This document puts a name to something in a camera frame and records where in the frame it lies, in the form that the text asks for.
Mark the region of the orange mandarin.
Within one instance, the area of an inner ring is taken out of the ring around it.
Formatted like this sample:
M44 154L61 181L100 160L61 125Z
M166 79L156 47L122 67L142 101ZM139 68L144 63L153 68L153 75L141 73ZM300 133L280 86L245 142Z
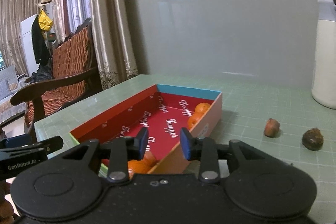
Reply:
M187 121L187 127L189 130L195 127L195 125L202 119L204 112L195 112Z
M202 103L199 103L196 107L195 107L195 110L194 112L195 113L206 113L209 108L211 107L211 105L207 102L202 102Z

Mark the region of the colourful red-lined cardboard box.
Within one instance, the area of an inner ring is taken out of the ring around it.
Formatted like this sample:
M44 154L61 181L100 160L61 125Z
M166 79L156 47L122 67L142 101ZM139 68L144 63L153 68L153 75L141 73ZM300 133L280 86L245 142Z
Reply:
M152 85L79 125L70 136L75 144L89 139L100 143L115 138L134 137L145 127L149 131L147 151L157 164L149 173L181 173L188 166L180 141L181 128L202 102L211 105L190 131L193 137L209 136L221 119L222 93L216 90L173 85Z

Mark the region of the grey sofa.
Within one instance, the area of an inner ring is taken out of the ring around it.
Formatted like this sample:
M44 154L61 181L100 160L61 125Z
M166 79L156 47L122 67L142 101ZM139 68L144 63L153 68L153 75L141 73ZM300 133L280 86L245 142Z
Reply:
M26 104L24 102L19 105L12 105L10 99L18 90L26 85L26 79L26 75L17 76L14 65L1 70L1 125L25 113Z

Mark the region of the reddish brown small fruit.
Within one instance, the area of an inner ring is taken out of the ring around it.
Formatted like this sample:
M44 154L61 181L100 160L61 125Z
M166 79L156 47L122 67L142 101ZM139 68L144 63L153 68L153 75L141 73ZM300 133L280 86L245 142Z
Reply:
M280 123L273 119L269 118L265 124L264 135L269 138L275 138L280 132Z

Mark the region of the white refrigerator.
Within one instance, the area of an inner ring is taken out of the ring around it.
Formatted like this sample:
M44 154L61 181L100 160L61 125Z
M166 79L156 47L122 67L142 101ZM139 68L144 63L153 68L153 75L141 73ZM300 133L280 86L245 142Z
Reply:
M37 15L35 14L21 21L22 46L29 76L31 76L33 72L36 72L39 67L35 60L33 41L31 37L31 29L36 16Z

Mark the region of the green grid table mat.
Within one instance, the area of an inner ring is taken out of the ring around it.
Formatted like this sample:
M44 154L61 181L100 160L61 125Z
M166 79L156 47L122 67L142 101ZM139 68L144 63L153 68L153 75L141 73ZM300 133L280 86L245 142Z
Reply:
M154 84L221 91L222 118L211 136L220 143L240 139L310 174L317 184L310 217L317 223L335 223L335 111L315 102L308 89L229 78L140 75L38 121L37 138L59 135L64 140L64 149L69 149L73 145L69 135L72 129ZM264 135L269 118L280 123L275 138ZM319 151L311 151L302 144L303 134L312 128L318 128L324 138Z

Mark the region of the wooden bench orange cushion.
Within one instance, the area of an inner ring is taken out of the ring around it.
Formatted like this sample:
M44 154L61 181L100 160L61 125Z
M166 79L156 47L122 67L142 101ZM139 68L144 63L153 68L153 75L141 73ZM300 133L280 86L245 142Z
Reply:
M21 88L10 100L12 105L26 103L26 133L34 143L38 121L102 91L91 18L53 51L52 75Z

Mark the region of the black hanging coat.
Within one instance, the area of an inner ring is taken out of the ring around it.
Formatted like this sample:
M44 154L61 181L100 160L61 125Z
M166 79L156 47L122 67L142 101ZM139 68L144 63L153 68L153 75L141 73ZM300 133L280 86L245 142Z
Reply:
M42 35L42 30L39 27L38 19L39 18L36 15L31 27L31 38L36 64L45 66L51 58L51 55L45 44L45 39Z

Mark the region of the dark brown wrinkled fruit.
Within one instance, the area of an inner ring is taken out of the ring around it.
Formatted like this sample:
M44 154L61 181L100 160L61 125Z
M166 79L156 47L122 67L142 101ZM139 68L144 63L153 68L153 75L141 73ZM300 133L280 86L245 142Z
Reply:
M311 151L319 151L322 149L324 138L318 128L307 130L302 136L302 144Z

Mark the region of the beige satin curtain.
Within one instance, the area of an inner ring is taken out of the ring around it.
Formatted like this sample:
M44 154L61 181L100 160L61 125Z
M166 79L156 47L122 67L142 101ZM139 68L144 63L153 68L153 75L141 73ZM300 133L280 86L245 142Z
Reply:
M125 0L90 0L92 32L102 88L138 75Z

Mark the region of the yellow bag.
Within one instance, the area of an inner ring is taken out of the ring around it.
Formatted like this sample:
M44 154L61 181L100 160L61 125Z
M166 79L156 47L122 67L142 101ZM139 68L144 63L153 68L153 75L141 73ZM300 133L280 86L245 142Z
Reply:
M53 20L45 13L44 10L41 10L38 16L39 28L42 31L50 31L54 25Z

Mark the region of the cream thermos jug blue lid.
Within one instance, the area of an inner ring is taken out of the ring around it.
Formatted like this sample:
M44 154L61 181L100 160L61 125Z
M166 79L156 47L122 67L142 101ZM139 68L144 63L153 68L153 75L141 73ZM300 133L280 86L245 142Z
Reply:
M318 0L318 8L311 93L318 103L335 109L335 3Z

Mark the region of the straw hat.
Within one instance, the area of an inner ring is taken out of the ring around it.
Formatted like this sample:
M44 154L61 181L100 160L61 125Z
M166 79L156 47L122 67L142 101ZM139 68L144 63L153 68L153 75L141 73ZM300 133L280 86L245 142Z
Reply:
M51 2L52 0L40 0L40 2L38 3L38 6L43 7L43 6L50 4Z

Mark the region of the far pleated curtain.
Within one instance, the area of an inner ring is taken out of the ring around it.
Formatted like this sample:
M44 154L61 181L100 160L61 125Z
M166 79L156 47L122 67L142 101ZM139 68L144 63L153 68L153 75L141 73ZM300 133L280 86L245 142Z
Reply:
M15 66L16 73L27 73L21 21L38 13L40 0L0 0L1 54L7 67Z

